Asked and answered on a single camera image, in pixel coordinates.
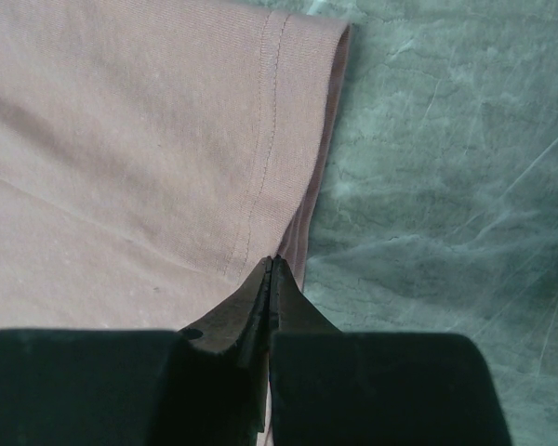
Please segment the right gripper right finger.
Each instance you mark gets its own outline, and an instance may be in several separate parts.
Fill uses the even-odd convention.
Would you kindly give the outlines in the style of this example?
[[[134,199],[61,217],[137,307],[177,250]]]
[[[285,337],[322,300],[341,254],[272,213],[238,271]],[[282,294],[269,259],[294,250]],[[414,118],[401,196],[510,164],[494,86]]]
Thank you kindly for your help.
[[[302,294],[282,258],[270,281],[277,445],[508,445],[492,376],[461,334],[349,333]]]

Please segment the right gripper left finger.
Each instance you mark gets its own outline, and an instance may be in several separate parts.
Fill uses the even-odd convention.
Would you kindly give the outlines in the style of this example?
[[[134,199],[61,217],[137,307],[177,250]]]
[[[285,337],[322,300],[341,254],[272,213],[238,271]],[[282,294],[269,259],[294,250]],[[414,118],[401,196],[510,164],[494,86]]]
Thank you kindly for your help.
[[[272,261],[177,330],[0,329],[0,445],[253,445]]]

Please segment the pink printed t shirt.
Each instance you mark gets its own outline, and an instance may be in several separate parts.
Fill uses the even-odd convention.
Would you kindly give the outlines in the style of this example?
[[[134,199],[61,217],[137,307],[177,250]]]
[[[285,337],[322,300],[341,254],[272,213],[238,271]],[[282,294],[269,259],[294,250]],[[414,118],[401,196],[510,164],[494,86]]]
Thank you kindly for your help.
[[[0,1],[0,327],[179,328],[302,279],[351,27],[233,1]]]

